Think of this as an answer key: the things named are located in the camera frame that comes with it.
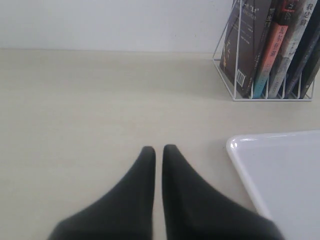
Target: book cover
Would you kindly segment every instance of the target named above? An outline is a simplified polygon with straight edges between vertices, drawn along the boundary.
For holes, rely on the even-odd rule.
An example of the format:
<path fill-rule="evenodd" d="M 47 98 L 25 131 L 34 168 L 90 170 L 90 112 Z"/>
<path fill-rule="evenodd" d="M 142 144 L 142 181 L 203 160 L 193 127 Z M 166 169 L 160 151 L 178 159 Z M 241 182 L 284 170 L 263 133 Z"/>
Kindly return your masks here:
<path fill-rule="evenodd" d="M 232 84 L 235 82 L 236 73 L 237 90 L 243 97 L 247 97 L 257 72 L 278 0 L 242 1 L 239 61 L 236 70 L 240 2 L 240 0 L 233 1 L 235 7 L 226 31 L 220 68 Z"/>
<path fill-rule="evenodd" d="M 288 98 L 305 68 L 311 53 L 313 52 L 320 37 L 320 1 L 315 5 L 313 14 L 304 31 L 300 44 L 295 52 L 293 60 L 287 72 L 285 85 L 285 98 Z"/>
<path fill-rule="evenodd" d="M 282 0 L 276 9 L 263 57 L 254 80 L 254 99 L 258 99 L 262 95 L 271 68 L 274 65 L 280 46 L 287 33 L 292 14 L 295 12 L 296 3 L 297 0 Z"/>
<path fill-rule="evenodd" d="M 270 75 L 269 79 L 269 98 L 277 97 L 299 42 L 315 9 L 316 3 L 317 0 L 299 0 L 297 2 L 295 12 L 280 47 L 279 54 L 273 64 L 273 74 Z"/>
<path fill-rule="evenodd" d="M 300 99 L 305 98 L 319 70 L 320 70 L 320 39 L 316 43 L 311 56 L 306 62 L 306 67 L 302 71 Z M 296 96 L 298 96 L 298 88 L 299 86 L 296 85 L 293 89 L 293 93 Z"/>

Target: white wall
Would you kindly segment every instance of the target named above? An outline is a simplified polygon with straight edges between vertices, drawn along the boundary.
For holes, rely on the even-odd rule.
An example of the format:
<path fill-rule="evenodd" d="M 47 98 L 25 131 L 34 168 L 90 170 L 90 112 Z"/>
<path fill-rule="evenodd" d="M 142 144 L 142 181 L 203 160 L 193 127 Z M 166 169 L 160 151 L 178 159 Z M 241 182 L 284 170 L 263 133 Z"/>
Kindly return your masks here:
<path fill-rule="evenodd" d="M 232 0 L 0 0 L 0 48 L 212 52 Z"/>

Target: white tray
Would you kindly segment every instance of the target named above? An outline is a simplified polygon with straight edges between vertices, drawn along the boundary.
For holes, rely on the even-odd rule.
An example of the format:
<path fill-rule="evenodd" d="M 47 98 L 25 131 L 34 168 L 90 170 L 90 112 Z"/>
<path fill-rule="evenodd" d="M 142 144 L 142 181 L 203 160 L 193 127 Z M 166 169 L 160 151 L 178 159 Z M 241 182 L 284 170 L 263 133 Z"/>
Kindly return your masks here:
<path fill-rule="evenodd" d="M 232 137 L 228 154 L 258 213 L 286 240 L 320 239 L 320 131 Z"/>

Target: desk surface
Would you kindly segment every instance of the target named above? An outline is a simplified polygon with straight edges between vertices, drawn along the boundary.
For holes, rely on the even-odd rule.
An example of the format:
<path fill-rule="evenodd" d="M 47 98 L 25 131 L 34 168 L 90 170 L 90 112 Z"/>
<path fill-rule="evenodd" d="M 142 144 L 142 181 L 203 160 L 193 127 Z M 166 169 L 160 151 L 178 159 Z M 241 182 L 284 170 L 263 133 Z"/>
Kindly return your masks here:
<path fill-rule="evenodd" d="M 227 139 L 319 129 L 319 90 L 313 102 L 232 102 L 208 54 L 0 50 L 0 239 L 46 239 L 114 186 L 145 145 L 157 153 L 155 240 L 166 239 L 166 144 L 253 210 Z"/>

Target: white metal rack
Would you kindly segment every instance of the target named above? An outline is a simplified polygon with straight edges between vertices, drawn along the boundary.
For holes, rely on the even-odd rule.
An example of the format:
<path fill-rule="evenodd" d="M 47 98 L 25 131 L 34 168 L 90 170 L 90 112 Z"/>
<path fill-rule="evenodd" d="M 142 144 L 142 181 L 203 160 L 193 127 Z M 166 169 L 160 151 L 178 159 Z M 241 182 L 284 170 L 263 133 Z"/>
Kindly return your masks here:
<path fill-rule="evenodd" d="M 238 69 L 238 63 L 239 63 L 239 42 L 240 42 L 240 29 L 241 29 L 241 21 L 242 21 L 242 9 L 243 9 L 243 0 L 239 0 L 240 2 L 240 8 L 239 8 L 239 24 L 238 24 L 238 35 L 237 35 L 237 46 L 236 46 L 236 59 L 235 59 L 235 71 Z M 229 20 L 232 16 L 233 10 L 236 6 L 237 1 L 234 1 L 230 15 L 227 19 L 227 22 L 224 26 L 223 32 L 219 38 L 219 41 L 216 45 L 216 48 L 214 50 L 213 53 L 213 63 L 217 69 L 217 71 L 219 72 L 221 79 L 226 87 L 226 89 L 228 90 L 230 96 L 232 97 L 233 101 L 235 102 L 311 102 L 313 97 L 314 97 L 314 93 L 315 93 L 315 80 L 313 81 L 312 86 L 310 87 L 308 94 L 306 94 L 304 99 L 300 99 L 300 94 L 301 94 L 301 76 L 298 82 L 298 95 L 294 95 L 293 93 L 291 94 L 290 98 L 285 98 L 285 91 L 286 91 L 286 81 L 287 79 L 284 79 L 283 83 L 282 83 L 282 94 L 277 95 L 277 98 L 268 98 L 268 90 L 269 90 L 269 80 L 267 80 L 266 83 L 266 91 L 265 94 L 263 94 L 263 96 L 261 98 L 253 98 L 253 94 L 254 94 L 254 84 L 252 84 L 251 86 L 251 93 L 250 96 L 248 98 L 244 98 L 242 97 L 238 92 L 237 92 L 237 74 L 235 72 L 234 74 L 234 83 L 232 84 L 227 76 L 224 74 L 224 72 L 221 70 L 219 64 L 220 64 L 220 60 L 221 57 L 216 57 L 217 55 L 217 50 L 221 44 L 221 41 L 225 35 Z"/>

